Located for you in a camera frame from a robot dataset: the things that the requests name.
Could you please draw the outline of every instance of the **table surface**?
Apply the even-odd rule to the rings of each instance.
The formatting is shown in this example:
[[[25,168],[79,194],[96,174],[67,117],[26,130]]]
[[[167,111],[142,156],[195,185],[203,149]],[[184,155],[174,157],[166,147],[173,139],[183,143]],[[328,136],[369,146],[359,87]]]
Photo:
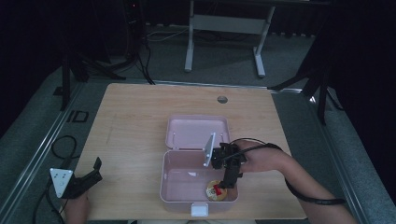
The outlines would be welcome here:
[[[228,99],[218,102],[219,96]],[[290,153],[271,93],[258,88],[110,84],[78,161],[76,175],[92,170],[103,180],[90,189],[89,219],[195,219],[165,210],[160,198],[165,136],[171,115],[217,115],[227,119],[231,140],[252,137]],[[277,171],[247,173],[239,198],[205,219],[305,218]]]

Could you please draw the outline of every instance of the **gray floor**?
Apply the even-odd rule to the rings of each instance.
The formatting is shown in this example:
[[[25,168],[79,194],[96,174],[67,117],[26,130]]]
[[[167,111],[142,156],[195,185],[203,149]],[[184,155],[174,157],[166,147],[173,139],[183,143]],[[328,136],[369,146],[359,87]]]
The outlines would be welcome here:
[[[157,29],[181,31],[184,28]],[[196,38],[190,73],[184,72],[187,37],[178,35],[166,40],[154,41],[162,38],[164,36],[149,37],[151,57],[148,70],[154,81],[260,87],[272,86],[293,77],[314,40],[303,36],[292,38],[268,36],[262,53],[267,76],[260,78],[256,75],[252,57],[252,47],[258,42],[257,36],[248,36],[242,41],[216,43]],[[145,60],[148,52],[141,49],[141,55]],[[123,82],[144,82],[136,66],[122,70],[117,72],[127,77]],[[47,155],[48,145],[56,137],[70,134],[77,138],[79,153],[83,149],[106,85],[113,81],[107,77],[92,75],[88,83],[73,82],[73,94],[77,97],[71,103],[68,112],[63,113],[59,111],[61,98],[52,95],[54,89],[61,84],[60,70],[50,75],[43,83],[20,117],[0,140],[0,177],[4,180],[0,186],[0,198],[2,204],[10,205],[11,209],[8,212],[5,207],[2,208],[2,221],[31,222],[35,204],[48,179],[48,169],[62,163],[50,152]],[[291,88],[300,89],[303,86],[304,81],[301,81]],[[367,160],[360,139],[344,112],[328,105],[326,110],[328,125],[322,127],[315,117],[315,106],[309,104],[302,95],[274,94],[274,100],[294,157],[313,177],[337,196],[346,197],[352,211],[358,211],[354,213],[361,217],[362,223],[390,223],[390,220],[396,219],[394,205],[387,198],[374,168]],[[87,122],[67,122],[72,110],[89,112]],[[63,140],[57,149],[67,153],[71,147],[70,141]],[[336,153],[330,152],[329,148],[336,148]],[[28,164],[32,158],[37,158],[34,157],[37,151],[42,153],[42,160],[38,167],[29,169],[31,166]],[[341,172],[337,169],[334,171],[334,165],[337,166],[339,163]],[[16,186],[22,186],[21,190],[17,190]],[[37,220],[37,223],[58,223],[44,201],[38,209]],[[307,220],[258,221],[258,223],[307,222]],[[125,221],[91,221],[90,223],[125,223]]]

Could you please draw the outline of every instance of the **forearm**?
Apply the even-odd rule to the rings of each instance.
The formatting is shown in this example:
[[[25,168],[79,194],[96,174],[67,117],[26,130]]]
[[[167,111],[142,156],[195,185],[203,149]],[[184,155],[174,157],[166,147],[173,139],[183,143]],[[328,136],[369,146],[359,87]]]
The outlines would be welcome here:
[[[289,183],[306,197],[334,199],[334,196],[316,181],[295,159],[286,155],[281,159],[279,172]],[[346,208],[341,205],[319,205],[299,200],[311,223],[356,223]]]

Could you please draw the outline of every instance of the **hand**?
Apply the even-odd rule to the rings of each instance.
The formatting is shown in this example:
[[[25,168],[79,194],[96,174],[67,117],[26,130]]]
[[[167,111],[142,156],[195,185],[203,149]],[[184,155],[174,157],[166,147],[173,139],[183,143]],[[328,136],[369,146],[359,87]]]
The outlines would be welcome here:
[[[261,145],[261,143],[238,140],[235,142],[241,150]],[[282,150],[264,147],[258,148],[245,153],[247,162],[240,168],[241,173],[246,172],[264,172],[271,170],[279,170],[284,161],[289,155]]]
[[[88,200],[88,191],[85,191],[76,199],[63,200],[65,204],[64,212],[68,224],[86,223],[90,213],[90,201]]]

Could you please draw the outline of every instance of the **person's arm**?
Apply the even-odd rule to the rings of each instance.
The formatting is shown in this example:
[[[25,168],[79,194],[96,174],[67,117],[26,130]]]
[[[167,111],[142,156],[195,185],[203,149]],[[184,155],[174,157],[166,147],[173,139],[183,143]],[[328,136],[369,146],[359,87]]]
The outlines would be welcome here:
[[[259,143],[235,142],[241,149],[255,147]],[[278,170],[289,183],[306,197],[334,199],[334,196],[316,181],[294,158],[275,148],[260,148],[245,153],[247,162],[241,173]],[[357,223],[347,209],[341,205],[319,205],[299,200],[311,223]]]
[[[85,191],[76,199],[63,200],[64,213],[67,224],[84,224],[90,213],[88,191]]]

